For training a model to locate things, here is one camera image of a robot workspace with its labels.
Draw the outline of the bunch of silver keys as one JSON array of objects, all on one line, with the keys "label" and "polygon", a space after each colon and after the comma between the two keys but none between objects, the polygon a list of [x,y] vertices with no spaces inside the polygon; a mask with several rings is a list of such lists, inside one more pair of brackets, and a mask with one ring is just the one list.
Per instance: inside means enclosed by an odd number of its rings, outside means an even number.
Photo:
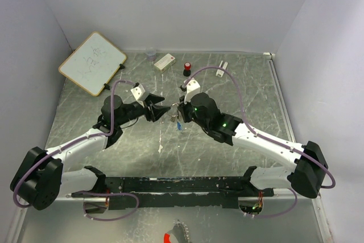
[{"label": "bunch of silver keys", "polygon": [[173,112],[171,114],[170,121],[173,123],[177,123],[179,121],[179,117],[180,117],[180,112],[178,110],[176,110],[175,112]]}]

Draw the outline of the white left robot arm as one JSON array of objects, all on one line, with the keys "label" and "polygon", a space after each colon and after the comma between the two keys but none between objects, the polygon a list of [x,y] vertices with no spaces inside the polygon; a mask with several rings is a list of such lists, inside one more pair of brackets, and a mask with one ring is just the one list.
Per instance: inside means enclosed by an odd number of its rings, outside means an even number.
[{"label": "white left robot arm", "polygon": [[164,97],[137,92],[135,101],[125,104],[120,96],[104,100],[97,123],[86,133],[58,147],[29,150],[18,168],[10,189],[18,207],[33,207],[41,211],[58,196],[85,192],[94,197],[106,195],[106,175],[92,166],[77,171],[71,167],[92,153],[115,144],[123,134],[122,125],[145,117],[156,122],[169,106],[160,106]]}]

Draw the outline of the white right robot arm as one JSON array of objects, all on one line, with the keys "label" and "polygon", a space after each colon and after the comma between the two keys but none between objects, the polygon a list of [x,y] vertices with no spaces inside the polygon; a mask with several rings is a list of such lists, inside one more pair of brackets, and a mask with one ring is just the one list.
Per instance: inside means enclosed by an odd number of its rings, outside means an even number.
[{"label": "white right robot arm", "polygon": [[294,143],[249,128],[242,119],[221,112],[206,93],[181,96],[178,111],[184,122],[194,122],[219,143],[259,152],[280,167],[254,167],[241,183],[242,192],[254,196],[265,188],[292,188],[298,194],[315,199],[323,188],[328,164],[318,144]]}]

